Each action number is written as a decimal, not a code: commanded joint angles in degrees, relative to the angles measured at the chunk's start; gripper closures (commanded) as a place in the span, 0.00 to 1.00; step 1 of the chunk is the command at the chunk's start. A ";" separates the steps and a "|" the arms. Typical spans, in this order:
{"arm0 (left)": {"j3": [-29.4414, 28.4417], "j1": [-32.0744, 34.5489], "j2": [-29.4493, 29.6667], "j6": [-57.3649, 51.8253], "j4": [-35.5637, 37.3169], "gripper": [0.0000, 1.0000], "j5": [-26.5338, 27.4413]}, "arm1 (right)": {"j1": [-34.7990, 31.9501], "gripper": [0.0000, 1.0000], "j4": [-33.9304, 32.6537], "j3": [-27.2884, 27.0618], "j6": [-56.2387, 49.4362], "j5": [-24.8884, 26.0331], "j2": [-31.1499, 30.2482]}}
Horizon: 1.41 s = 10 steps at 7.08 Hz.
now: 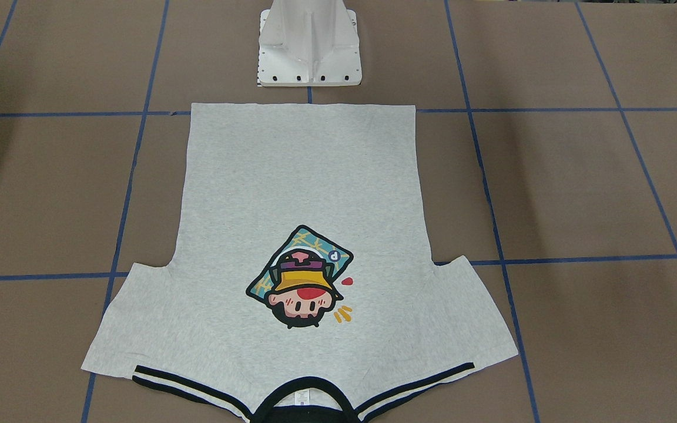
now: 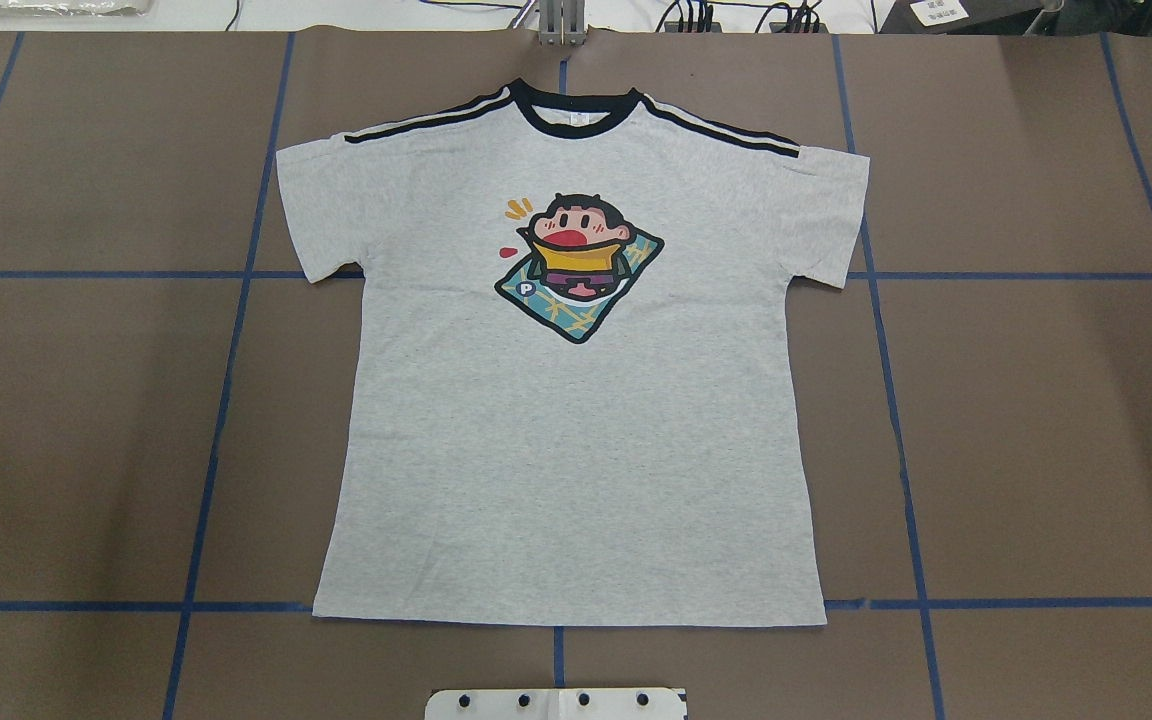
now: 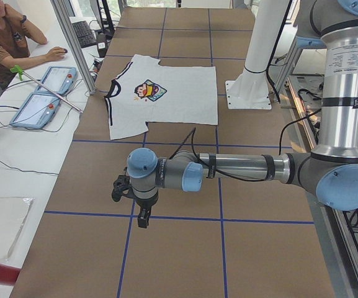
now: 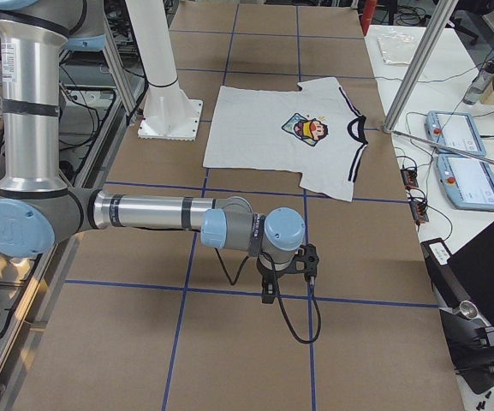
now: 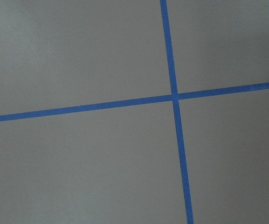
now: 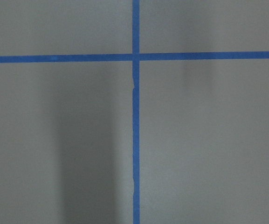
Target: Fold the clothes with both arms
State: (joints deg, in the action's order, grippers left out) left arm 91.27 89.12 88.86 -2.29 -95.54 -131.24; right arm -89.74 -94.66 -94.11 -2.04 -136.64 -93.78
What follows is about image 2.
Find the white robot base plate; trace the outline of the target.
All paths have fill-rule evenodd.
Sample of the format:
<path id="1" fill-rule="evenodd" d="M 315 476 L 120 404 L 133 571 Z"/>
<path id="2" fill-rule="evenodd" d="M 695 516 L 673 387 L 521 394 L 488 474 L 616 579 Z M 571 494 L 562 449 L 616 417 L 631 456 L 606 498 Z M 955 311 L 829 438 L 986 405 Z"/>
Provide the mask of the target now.
<path id="1" fill-rule="evenodd" d="M 687 719 L 684 689 L 667 687 L 448 689 L 425 719 Z"/>

